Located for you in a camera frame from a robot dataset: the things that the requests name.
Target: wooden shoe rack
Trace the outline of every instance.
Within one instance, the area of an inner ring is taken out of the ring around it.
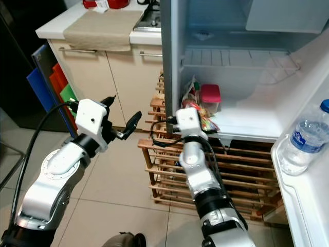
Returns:
[[[150,126],[166,117],[163,77],[157,84],[157,93],[151,100],[153,119]],[[158,124],[154,135],[162,142],[172,142],[180,136],[168,134],[166,124]],[[225,150],[218,140],[209,139],[216,155],[223,182],[240,213],[249,220],[263,221],[263,215],[282,206],[282,198],[270,156],[272,144],[233,140]],[[145,157],[153,200],[171,206],[195,209],[186,175],[177,165],[183,143],[162,148],[152,145],[152,139],[140,139],[138,147]]]

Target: floor tile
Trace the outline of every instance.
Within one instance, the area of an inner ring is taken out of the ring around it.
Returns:
[[[89,176],[94,168],[95,163],[97,162],[98,156],[99,156],[99,154],[96,154],[96,156],[94,158],[92,158],[91,163],[88,165],[88,167],[84,171],[84,175],[83,175],[82,179],[74,187],[72,194],[71,194],[71,198],[80,198],[83,188],[89,179]]]
[[[274,247],[271,228],[248,224],[257,247]],[[166,247],[200,247],[203,240],[199,217],[170,212]]]
[[[275,247],[294,247],[290,229],[271,228]]]
[[[14,146],[15,148],[25,152],[29,145],[33,133],[34,133],[33,130],[14,129],[2,133],[1,138],[5,143],[8,143]],[[22,190],[26,190],[34,182],[34,180],[38,177],[40,173],[41,164],[44,158],[51,151],[59,148],[67,137],[68,134],[63,132],[49,132],[49,131],[40,132],[34,144],[34,148],[32,150],[32,154],[26,169],[26,173],[22,184]],[[20,157],[19,155],[17,155],[17,153],[8,150],[7,148],[5,152],[6,152],[5,154],[7,155],[4,155],[4,158],[1,159],[1,165],[0,165],[1,180],[6,176],[8,171],[12,168],[12,166],[16,163],[16,161]],[[16,187],[19,171],[20,168],[15,172],[15,174],[8,181],[5,187],[7,188]]]
[[[174,206],[174,205],[170,206],[170,212],[178,213],[178,214],[198,216],[196,209],[177,207],[177,206]]]
[[[248,233],[257,247],[274,247],[270,227],[255,224],[248,224],[248,227]]]
[[[19,129],[19,126],[0,107],[0,131],[4,133],[9,130]]]
[[[4,232],[4,230],[6,230],[8,228],[13,196],[14,196],[13,189],[4,188],[0,192],[0,219],[1,219],[0,220],[0,235],[1,236]],[[23,197],[24,197],[24,192],[21,193],[20,200],[19,200],[19,207],[22,204]],[[71,218],[71,215],[74,211],[74,208],[75,208],[77,202],[78,202],[77,199],[70,199],[70,203],[68,204],[64,217],[61,221],[61,224],[59,225],[59,227],[56,231],[56,234],[54,236],[54,240],[53,240],[51,247],[57,247],[59,245],[59,242],[65,232],[65,229],[67,227],[67,224]]]
[[[264,223],[262,221],[255,221],[255,220],[248,220],[248,219],[245,219],[247,224],[250,225],[260,225],[260,226],[264,226]]]
[[[148,247],[165,247],[168,212],[80,199],[60,247],[101,247],[119,232],[143,233]]]
[[[202,241],[199,217],[169,213],[166,247],[200,247]]]
[[[15,191],[13,189],[3,188],[0,191],[0,235],[8,228],[11,204]],[[22,203],[24,193],[21,193],[19,205]]]
[[[65,214],[63,216],[63,219],[61,221],[61,224],[59,225],[59,227],[57,228],[57,231],[55,233],[55,236],[53,238],[53,242],[51,244],[51,247],[58,247],[60,244],[60,241],[65,233],[65,230],[67,228],[67,225],[70,221],[70,218],[73,214],[73,211],[77,205],[78,199],[75,198],[71,198],[70,199],[70,203],[68,204],[66,210],[65,210]]]
[[[126,141],[110,143],[108,150],[99,154],[81,198],[168,211],[169,206],[151,200],[145,159],[137,147],[138,140],[146,137],[145,133],[133,133]]]

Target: wire shelf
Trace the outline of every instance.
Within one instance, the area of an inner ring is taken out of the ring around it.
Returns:
[[[287,75],[300,69],[288,51],[268,50],[186,49],[183,64],[190,67],[284,70]]]

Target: red container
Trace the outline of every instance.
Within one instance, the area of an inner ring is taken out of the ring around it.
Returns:
[[[217,112],[221,99],[220,87],[218,85],[205,84],[201,86],[201,105],[210,113]]]
[[[130,2],[130,0],[104,0],[104,2],[107,1],[108,6],[111,9],[121,9],[127,6]],[[86,9],[88,8],[95,8],[97,7],[96,1],[95,0],[83,0],[82,1],[84,7]]]

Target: refrigerator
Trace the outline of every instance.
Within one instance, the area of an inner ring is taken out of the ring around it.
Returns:
[[[217,84],[218,137],[274,143],[272,160],[295,246],[329,246],[329,145],[296,177],[280,169],[282,143],[329,98],[329,1],[161,2],[167,116],[195,75]]]

